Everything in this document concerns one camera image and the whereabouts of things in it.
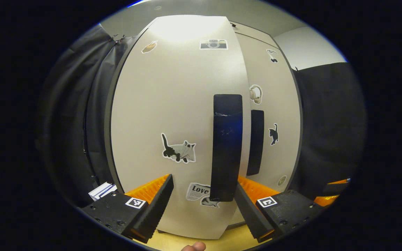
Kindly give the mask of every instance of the hand sticker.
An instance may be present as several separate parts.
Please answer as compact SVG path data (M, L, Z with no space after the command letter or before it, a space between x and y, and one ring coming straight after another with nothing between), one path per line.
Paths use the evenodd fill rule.
M158 43L158 40L151 42L149 45L145 46L145 48L142 50L142 53L147 53L152 51L154 48L156 48L156 45Z

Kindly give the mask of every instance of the headphones sticker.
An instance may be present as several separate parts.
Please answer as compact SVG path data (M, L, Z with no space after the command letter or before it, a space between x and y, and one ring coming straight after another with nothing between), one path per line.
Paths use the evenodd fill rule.
M254 104L260 105L263 97L263 91L260 86L253 84L249 88L251 100L254 101Z
M273 63L277 63L277 62L278 62L277 59L275 59L274 56L273 56L273 55L275 55L275 54L278 55L278 53L277 53L276 51L273 51L273 50L271 50L271 49L266 49L266 52L269 54L269 59L271 59L271 62L273 62Z

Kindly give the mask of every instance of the black handle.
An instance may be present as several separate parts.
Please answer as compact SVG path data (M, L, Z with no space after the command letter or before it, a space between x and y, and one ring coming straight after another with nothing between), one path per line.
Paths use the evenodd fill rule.
M237 187L243 140L243 97L214 95L211 201L232 201Z
M260 172L264 135L265 113L260 110L251 110L251 147L247 164L247 176Z

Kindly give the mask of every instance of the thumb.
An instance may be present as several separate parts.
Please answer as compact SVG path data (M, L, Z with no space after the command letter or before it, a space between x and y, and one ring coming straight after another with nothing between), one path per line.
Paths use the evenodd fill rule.
M195 242L193 246L185 246L181 251L204 251L206 250L206 245L203 242Z

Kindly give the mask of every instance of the cabinet door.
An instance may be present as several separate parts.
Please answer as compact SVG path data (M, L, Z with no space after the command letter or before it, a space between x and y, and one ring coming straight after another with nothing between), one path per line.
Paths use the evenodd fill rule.
M289 65L279 49L249 36L236 35L249 87L258 85L263 93L259 105L250 100L251 109L263 110L265 114L260 171L247 178L283 192L295 171L299 152L300 97ZM274 124L277 124L278 138L270 136L270 129L276 129ZM241 221L243 218L237 210L230 224Z
M200 42L208 39L226 40L227 49L201 50ZM156 19L134 45L121 70L111 114L116 172L125 192L173 174L174 190L158 230L218 239L237 208L234 201L206 206L201 204L202 199L186 199L191 183L210 185L215 94L243 97L239 173L246 175L251 126L249 84L239 42L225 17ZM186 156L187 162L182 157L177 161L174 155L164 156L162 133L167 145Z
M261 42L266 43L275 48L278 47L270 35L262 32L260 30L256 30L254 28L248 27L244 24L239 24L239 23L236 23L233 21L231 21L231 23L235 24L235 27L233 27L233 30L235 31L235 33L260 40Z

